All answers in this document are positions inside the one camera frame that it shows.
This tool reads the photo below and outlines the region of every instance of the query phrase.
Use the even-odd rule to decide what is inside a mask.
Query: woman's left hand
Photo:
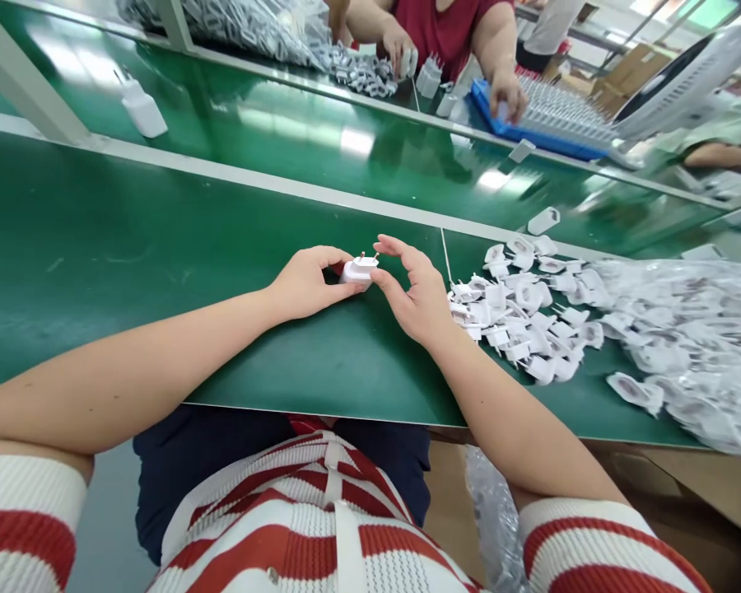
[[[302,319],[362,291],[361,284],[327,284],[323,269],[336,273],[353,259],[337,247],[318,245],[297,251],[266,289],[281,321]]]
[[[488,101],[489,108],[495,117],[499,111],[500,103],[502,101],[507,103],[508,115],[506,121],[512,124],[519,123],[529,103],[529,99],[524,94],[524,91],[521,90],[521,86],[519,86],[519,78],[509,68],[505,68],[504,71],[502,71],[502,68],[498,68],[492,74]]]

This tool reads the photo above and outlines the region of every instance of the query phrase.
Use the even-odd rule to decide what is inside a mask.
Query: person's wrist
[[[460,342],[464,338],[469,338],[466,331],[451,318],[431,328],[431,331],[423,338],[420,344],[432,357],[436,357],[437,353],[446,348],[452,348],[456,342]]]
[[[291,320],[290,302],[274,283],[262,288],[256,295],[259,303],[258,312],[269,329]]]
[[[489,82],[493,84],[495,80],[500,81],[506,78],[515,77],[515,70],[515,62],[511,61],[506,56],[501,56],[492,68],[492,77]]]
[[[382,37],[387,35],[392,30],[395,30],[396,28],[400,27],[400,24],[395,19],[394,16],[386,12],[384,16],[381,19],[381,34]]]

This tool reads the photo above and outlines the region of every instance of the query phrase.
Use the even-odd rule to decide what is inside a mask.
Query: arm
[[[326,0],[329,7],[328,24],[332,31],[332,42],[334,44],[343,38],[349,2],[350,0]]]
[[[433,356],[488,459],[526,502],[577,497],[626,503],[571,431],[505,373],[455,324],[441,274],[420,251],[379,235],[374,248],[401,258],[412,287],[384,270],[371,274],[406,333]],[[524,505],[517,497],[516,504]]]
[[[393,0],[352,0],[346,15],[352,37],[361,44],[379,43],[393,21],[397,24],[392,9]]]
[[[516,69],[516,19],[513,5],[499,2],[486,11],[472,33],[472,53],[491,86],[493,114],[500,101],[508,104],[509,120],[518,123],[527,110],[527,97],[519,87]]]
[[[409,33],[390,14],[392,9],[393,0],[352,0],[346,24],[354,39],[361,44],[381,41],[389,54],[395,76],[399,76],[403,52],[409,50],[411,55],[415,47]],[[408,76],[414,75],[416,66],[407,72]]]
[[[741,148],[709,142],[692,150],[683,159],[683,164],[690,168],[714,167],[741,171]]]
[[[260,334],[355,294],[321,272],[350,258],[299,251],[262,291],[97,340],[0,385],[0,454],[60,460],[88,479],[95,453],[162,420]]]

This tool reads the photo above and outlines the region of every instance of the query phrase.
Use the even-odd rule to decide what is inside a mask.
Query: white fan
[[[619,165],[641,162],[625,154],[656,132],[694,128],[729,106],[715,92],[741,66],[741,16],[710,33],[662,68],[617,113],[614,128],[625,142],[609,153]]]

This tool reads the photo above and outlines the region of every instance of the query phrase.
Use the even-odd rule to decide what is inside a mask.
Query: woman's right hand
[[[384,25],[384,34],[382,35],[381,42],[389,54],[389,61],[393,65],[395,77],[400,77],[403,52],[407,49],[410,52],[416,51],[417,48],[412,42],[412,38],[409,37],[409,33],[406,32],[392,15],[389,15],[387,23]]]
[[[387,235],[379,235],[379,242],[373,248],[399,257],[409,272],[412,287],[408,292],[386,270],[376,269],[370,278],[384,292],[395,319],[410,338],[428,349],[458,332],[463,333],[450,314],[445,280],[427,255]]]

